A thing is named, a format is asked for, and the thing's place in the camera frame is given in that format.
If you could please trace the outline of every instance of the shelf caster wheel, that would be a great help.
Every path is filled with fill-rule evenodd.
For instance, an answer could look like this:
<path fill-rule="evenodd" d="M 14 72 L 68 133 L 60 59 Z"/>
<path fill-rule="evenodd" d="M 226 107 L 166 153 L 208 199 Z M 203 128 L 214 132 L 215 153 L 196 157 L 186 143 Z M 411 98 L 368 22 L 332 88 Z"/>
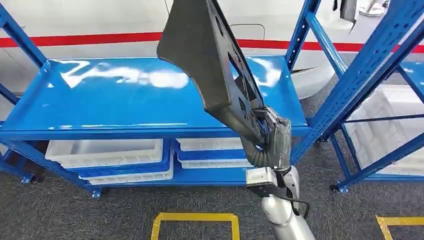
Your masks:
<path fill-rule="evenodd" d="M 31 181 L 29 181 L 31 184 L 38 184 L 39 182 L 42 182 L 44 180 L 44 177 L 42 176 L 33 176 L 31 178 Z"/>
<path fill-rule="evenodd" d="M 334 192 L 334 193 L 337 193 L 337 192 L 339 192 L 339 193 L 347 193 L 347 192 L 349 192 L 347 187 L 345 187 L 345 186 L 339 187 L 339 184 L 340 184 L 340 182 L 337 181 L 337 184 L 334 184 L 334 185 L 331 185 L 330 186 L 330 190 L 332 192 Z"/>
<path fill-rule="evenodd" d="M 320 144 L 320 143 L 328 143 L 328 142 L 329 142 L 328 138 L 327 138 L 327 139 L 318 138 L 318 139 L 315 141 L 315 143 L 316 143 L 316 144 Z"/>
<path fill-rule="evenodd" d="M 337 192 L 339 192 L 339 187 L 337 185 L 330 185 L 330 190 L 333 193 L 337 193 Z"/>
<path fill-rule="evenodd" d="M 102 195 L 102 191 L 101 190 L 94 190 L 91 194 L 91 198 L 93 199 L 99 199 L 100 196 Z"/>

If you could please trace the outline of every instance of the gray carpet floor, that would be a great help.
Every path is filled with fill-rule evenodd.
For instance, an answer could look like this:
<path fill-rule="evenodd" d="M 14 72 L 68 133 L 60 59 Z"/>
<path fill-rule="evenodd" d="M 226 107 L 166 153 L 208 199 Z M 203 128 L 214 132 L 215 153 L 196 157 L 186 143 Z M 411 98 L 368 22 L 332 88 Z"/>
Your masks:
<path fill-rule="evenodd" d="M 302 101 L 306 113 L 316 111 L 335 81 Z M 307 222 L 318 240 L 383 240 L 376 215 L 424 216 L 422 183 L 363 182 L 346 194 L 331 192 L 329 185 L 343 176 L 328 142 L 314 145 L 297 167 L 301 197 L 312 206 Z M 2 240 L 147 240 L 160 212 L 235 213 L 241 239 L 273 239 L 260 199 L 243 187 L 111 188 L 100 199 L 91 199 L 85 190 L 51 173 L 41 183 L 22 185 L 17 177 L 0 172 Z M 422 226 L 389 229 L 395 240 L 424 238 Z M 164 222 L 159 239 L 231 239 L 231 226 Z"/>

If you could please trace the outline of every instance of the black cable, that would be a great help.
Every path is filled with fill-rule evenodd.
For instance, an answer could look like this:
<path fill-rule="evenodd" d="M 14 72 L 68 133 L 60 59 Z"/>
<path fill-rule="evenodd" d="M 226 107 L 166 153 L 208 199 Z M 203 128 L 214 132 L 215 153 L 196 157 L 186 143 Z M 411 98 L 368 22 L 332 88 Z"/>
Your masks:
<path fill-rule="evenodd" d="M 287 201 L 289 201 L 291 203 L 297 202 L 297 203 L 305 204 L 306 205 L 306 209 L 305 209 L 305 212 L 303 214 L 303 218 L 306 219 L 308 217 L 309 209 L 311 208 L 311 205 L 309 204 L 309 202 L 303 201 L 303 200 L 300 200 L 300 199 L 296 199 L 296 198 L 286 197 L 285 196 L 286 195 L 286 192 L 283 191 L 282 188 L 279 188 L 279 187 L 273 188 L 273 193 L 272 194 L 274 194 L 275 196 L 277 196 L 280 199 L 287 200 Z"/>
<path fill-rule="evenodd" d="M 303 214 L 303 218 L 306 219 L 308 217 L 309 209 L 311 208 L 311 205 L 309 204 L 309 202 L 303 201 L 303 200 L 300 200 L 300 199 L 296 199 L 296 198 L 286 197 L 286 196 L 284 196 L 284 197 L 278 196 L 278 197 L 280 199 L 287 200 L 287 201 L 290 201 L 290 202 L 297 202 L 297 203 L 305 204 L 306 205 L 306 209 L 305 209 L 305 212 Z"/>

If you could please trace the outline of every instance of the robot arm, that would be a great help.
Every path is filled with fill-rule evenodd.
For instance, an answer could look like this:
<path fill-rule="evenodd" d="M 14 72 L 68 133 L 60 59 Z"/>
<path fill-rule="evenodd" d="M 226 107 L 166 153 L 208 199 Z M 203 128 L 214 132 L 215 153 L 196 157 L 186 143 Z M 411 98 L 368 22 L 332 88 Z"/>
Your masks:
<path fill-rule="evenodd" d="M 156 52 L 192 78 L 207 113 L 240 135 L 247 160 L 258 167 L 246 171 L 246 187 L 262 198 L 275 238 L 315 239 L 298 211 L 290 121 L 264 105 L 217 0 L 174 0 Z"/>

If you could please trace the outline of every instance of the metal bracket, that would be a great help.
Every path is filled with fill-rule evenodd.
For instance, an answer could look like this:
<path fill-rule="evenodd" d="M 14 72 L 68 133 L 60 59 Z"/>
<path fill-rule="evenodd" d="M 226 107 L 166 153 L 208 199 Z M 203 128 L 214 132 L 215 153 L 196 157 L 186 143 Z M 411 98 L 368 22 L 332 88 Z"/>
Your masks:
<path fill-rule="evenodd" d="M 252 111 L 264 101 L 216 0 L 174 0 L 157 56 L 194 80 L 206 112 L 254 144 L 265 142 Z"/>

